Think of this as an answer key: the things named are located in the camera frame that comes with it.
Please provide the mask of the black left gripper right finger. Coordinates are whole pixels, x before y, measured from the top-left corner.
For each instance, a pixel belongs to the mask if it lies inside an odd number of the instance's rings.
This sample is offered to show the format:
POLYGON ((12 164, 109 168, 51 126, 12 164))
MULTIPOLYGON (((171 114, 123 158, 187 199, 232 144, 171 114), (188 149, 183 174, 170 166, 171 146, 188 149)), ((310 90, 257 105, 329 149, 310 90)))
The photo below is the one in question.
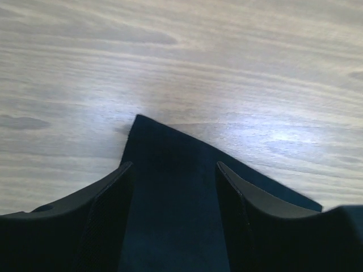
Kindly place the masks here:
POLYGON ((306 209, 223 163, 216 167, 216 189, 231 271, 362 270, 362 206, 306 209))

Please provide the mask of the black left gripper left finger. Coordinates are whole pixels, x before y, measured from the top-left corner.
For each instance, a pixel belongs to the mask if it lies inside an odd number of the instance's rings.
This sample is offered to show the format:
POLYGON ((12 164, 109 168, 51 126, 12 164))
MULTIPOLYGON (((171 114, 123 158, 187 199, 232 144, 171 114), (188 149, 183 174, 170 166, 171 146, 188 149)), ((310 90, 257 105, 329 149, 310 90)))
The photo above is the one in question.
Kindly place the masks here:
POLYGON ((133 164, 31 212, 1 216, 1 271, 117 271, 133 164))

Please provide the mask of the black t shirt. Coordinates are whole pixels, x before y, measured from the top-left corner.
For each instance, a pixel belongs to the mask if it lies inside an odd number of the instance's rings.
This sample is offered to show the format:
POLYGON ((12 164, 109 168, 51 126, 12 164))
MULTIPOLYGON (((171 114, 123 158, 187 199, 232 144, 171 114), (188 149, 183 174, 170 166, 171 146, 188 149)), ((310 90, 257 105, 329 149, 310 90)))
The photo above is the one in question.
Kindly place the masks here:
POLYGON ((268 193, 306 209, 322 206, 217 148, 138 115, 122 157, 135 170, 120 271, 228 271, 215 185, 223 162, 268 193))

